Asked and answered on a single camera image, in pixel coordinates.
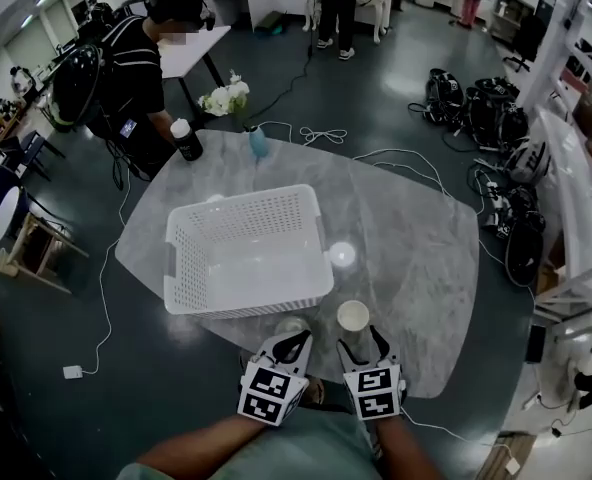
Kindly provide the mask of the blue vase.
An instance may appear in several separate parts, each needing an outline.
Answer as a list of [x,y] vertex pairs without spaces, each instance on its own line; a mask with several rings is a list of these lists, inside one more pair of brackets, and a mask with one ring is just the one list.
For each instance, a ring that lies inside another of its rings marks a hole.
[[260,126],[252,126],[248,131],[250,148],[257,158],[264,158],[269,154],[269,145],[264,131]]

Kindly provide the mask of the dark teal floor bag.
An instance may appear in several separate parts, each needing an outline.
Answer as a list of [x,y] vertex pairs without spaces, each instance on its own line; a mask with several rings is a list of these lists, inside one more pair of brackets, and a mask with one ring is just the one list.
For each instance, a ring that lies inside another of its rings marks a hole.
[[254,33],[261,37],[280,35],[285,32],[288,24],[287,13],[272,11],[254,27]]

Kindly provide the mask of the person's right forearm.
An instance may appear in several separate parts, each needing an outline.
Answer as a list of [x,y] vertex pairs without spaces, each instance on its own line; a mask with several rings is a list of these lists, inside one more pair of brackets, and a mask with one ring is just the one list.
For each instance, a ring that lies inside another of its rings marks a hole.
[[400,416],[377,419],[385,480],[445,480]]

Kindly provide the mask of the round white table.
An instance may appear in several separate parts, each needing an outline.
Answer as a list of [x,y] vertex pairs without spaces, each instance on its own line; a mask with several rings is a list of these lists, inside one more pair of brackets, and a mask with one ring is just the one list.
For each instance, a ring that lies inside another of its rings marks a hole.
[[6,193],[0,204],[0,241],[7,234],[14,219],[20,195],[20,188],[14,186]]

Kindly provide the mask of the white metal shelf rack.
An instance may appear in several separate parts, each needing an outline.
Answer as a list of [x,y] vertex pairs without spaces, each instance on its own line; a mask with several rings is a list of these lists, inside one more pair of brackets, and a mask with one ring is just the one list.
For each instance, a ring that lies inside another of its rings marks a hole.
[[531,138],[545,144],[551,164],[537,188],[563,263],[556,285],[536,297],[536,307],[553,320],[561,340],[592,336],[592,157],[573,119],[573,99],[562,75],[569,56],[592,67],[574,46],[573,28],[550,25],[520,101],[530,118]]

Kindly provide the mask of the wooden chair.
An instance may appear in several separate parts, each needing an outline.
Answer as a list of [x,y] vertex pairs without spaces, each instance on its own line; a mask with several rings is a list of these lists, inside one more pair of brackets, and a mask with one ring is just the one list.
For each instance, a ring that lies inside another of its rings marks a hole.
[[19,273],[71,295],[71,290],[48,268],[51,257],[64,248],[69,248],[84,258],[89,257],[64,232],[33,213],[28,213],[9,253],[9,264]]

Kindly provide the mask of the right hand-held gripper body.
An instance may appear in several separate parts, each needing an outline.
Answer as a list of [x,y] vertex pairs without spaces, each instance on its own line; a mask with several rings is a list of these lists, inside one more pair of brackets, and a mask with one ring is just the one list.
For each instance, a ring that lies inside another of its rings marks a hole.
[[407,385],[399,364],[345,373],[343,380],[360,421],[401,414]]

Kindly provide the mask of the white rectangular table black legs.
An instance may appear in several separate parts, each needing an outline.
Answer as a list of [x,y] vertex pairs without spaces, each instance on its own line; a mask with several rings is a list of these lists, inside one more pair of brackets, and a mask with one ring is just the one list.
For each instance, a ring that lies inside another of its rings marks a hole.
[[230,30],[230,26],[218,26],[210,31],[200,30],[197,33],[186,34],[183,42],[172,43],[168,40],[159,42],[163,79],[177,80],[191,106],[195,101],[185,83],[185,77],[200,61],[204,62],[216,85],[224,85],[210,56],[210,51]]

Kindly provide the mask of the grey cabinet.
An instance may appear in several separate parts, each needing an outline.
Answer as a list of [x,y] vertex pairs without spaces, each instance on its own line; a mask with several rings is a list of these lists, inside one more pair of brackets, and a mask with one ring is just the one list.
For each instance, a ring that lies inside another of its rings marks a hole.
[[495,0],[488,27],[493,39],[511,44],[521,28],[524,18],[534,12],[534,7],[523,0]]

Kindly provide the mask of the navy chair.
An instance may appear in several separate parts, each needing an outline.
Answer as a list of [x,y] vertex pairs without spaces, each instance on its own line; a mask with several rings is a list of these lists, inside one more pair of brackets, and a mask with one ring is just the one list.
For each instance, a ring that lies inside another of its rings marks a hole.
[[46,148],[55,156],[65,159],[65,155],[37,131],[28,133],[20,141],[20,146],[23,151],[23,159],[21,164],[27,170],[38,174],[47,181],[49,181],[50,178],[45,172],[43,164],[39,160],[39,154],[41,150]]

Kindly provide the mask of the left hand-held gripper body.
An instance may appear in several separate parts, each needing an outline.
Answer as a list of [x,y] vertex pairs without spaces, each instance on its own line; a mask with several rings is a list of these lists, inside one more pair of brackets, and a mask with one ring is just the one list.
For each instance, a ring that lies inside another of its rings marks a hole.
[[240,379],[237,413],[270,426],[280,426],[299,405],[308,386],[309,380],[304,377],[249,362]]

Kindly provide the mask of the black canister white lid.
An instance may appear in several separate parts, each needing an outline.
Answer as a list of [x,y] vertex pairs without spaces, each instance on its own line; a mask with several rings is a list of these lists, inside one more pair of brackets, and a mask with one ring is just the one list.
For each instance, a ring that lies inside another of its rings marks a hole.
[[176,148],[185,160],[192,162],[202,156],[203,146],[186,119],[175,120],[170,126],[170,132]]

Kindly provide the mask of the white dome backpack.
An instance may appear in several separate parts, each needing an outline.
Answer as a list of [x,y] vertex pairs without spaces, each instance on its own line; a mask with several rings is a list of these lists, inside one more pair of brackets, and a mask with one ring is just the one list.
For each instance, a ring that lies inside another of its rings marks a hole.
[[537,186],[551,163],[549,146],[543,141],[523,141],[510,155],[505,171],[511,181]]

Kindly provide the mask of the person's left forearm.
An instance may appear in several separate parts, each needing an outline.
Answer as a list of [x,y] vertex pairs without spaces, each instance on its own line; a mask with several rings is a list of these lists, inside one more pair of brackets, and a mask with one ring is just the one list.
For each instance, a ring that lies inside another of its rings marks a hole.
[[263,422],[234,415],[157,444],[136,462],[173,480],[207,480],[266,428]]

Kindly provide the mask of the white floor fan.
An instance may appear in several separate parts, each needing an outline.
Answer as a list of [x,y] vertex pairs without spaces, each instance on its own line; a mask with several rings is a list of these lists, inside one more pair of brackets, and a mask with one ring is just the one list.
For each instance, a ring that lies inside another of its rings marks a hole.
[[564,363],[556,383],[556,394],[566,400],[567,413],[586,409],[592,405],[592,374],[581,369],[579,360],[573,355]]

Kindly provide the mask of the white paper cup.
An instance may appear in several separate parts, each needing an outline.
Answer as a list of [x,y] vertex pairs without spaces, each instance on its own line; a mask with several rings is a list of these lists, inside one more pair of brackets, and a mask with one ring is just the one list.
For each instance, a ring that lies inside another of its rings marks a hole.
[[355,338],[368,327],[370,311],[361,301],[347,300],[338,306],[336,320],[346,336]]

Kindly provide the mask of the pile of black backpacks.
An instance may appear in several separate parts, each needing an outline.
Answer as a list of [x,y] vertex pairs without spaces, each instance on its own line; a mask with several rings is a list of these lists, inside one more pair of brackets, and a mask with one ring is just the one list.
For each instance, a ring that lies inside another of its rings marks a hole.
[[[523,141],[545,141],[530,130],[527,114],[516,104],[517,96],[518,89],[505,77],[479,79],[464,88],[452,73],[433,68],[424,100],[410,103],[408,110],[444,127],[441,140],[450,150],[478,155],[468,168],[467,184],[482,199],[482,227],[504,244],[501,262],[508,279],[529,287],[543,259],[546,219],[537,186],[511,181],[505,164]],[[487,197],[488,181],[499,187],[501,208]]]

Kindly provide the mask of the white plastic basket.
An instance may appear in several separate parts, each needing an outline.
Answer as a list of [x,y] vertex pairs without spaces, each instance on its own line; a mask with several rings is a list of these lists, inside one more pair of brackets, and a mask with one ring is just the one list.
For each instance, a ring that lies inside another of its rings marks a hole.
[[322,214],[306,184],[174,209],[163,293],[174,315],[232,319],[307,309],[334,287]]

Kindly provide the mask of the black dome backpack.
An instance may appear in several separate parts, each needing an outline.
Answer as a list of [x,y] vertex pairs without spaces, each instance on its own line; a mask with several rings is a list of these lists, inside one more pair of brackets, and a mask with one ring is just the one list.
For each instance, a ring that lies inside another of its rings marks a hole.
[[100,111],[102,51],[85,44],[72,51],[55,71],[48,97],[52,124],[60,132],[87,125]]

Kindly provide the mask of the black office chair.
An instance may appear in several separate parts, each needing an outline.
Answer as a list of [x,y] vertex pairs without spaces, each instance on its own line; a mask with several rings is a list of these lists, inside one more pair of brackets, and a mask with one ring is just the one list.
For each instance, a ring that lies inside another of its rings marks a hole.
[[503,61],[513,62],[516,65],[516,73],[520,72],[521,69],[529,72],[530,67],[527,65],[527,61],[533,62],[536,59],[546,30],[547,26],[535,14],[523,18],[520,29],[512,40],[512,49],[515,55],[504,57]]

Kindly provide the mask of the white flower bouquet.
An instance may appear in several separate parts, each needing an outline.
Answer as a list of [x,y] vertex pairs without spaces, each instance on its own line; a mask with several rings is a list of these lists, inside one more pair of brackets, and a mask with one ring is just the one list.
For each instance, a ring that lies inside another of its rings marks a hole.
[[201,110],[216,117],[240,114],[247,106],[249,94],[248,84],[241,75],[231,70],[229,83],[202,95],[197,104]]

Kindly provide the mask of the person's left foot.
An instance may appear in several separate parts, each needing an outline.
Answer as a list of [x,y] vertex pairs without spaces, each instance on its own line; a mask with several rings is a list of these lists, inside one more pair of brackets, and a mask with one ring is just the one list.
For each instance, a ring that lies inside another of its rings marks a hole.
[[309,377],[309,384],[302,397],[304,405],[321,405],[325,399],[325,386],[321,379],[317,377]]

